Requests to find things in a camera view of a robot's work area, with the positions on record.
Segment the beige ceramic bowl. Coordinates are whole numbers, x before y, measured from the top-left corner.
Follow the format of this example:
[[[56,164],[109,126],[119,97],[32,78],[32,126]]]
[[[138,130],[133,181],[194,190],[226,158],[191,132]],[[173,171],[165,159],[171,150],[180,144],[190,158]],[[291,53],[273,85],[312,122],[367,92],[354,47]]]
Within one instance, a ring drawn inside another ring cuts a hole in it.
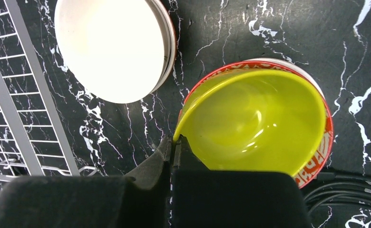
[[[54,23],[65,64],[89,92],[125,104],[154,90],[165,48],[150,1],[59,0]]]

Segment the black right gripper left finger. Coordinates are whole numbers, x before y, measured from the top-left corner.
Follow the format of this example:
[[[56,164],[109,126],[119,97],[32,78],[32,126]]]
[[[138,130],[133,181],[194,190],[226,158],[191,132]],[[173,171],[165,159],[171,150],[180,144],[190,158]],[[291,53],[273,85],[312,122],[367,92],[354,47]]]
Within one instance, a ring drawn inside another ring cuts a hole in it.
[[[0,194],[0,228],[165,228],[172,140],[126,175],[21,176]]]

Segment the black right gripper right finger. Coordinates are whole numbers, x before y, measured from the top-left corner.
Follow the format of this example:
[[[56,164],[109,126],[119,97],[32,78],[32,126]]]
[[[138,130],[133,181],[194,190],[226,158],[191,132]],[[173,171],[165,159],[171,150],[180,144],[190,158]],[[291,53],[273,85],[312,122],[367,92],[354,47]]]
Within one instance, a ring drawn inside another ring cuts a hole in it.
[[[171,226],[174,228],[309,228],[295,181],[265,171],[211,171],[186,137],[173,146]]]

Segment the yellow-green plastic bowl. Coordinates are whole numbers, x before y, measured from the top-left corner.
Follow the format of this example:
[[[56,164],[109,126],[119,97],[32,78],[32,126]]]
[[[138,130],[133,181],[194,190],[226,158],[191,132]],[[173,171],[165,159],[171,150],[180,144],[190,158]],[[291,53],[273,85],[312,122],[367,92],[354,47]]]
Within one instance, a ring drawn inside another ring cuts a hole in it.
[[[317,89],[281,70],[230,70],[184,102],[173,140],[186,137],[211,170],[296,175],[319,147],[326,109]]]

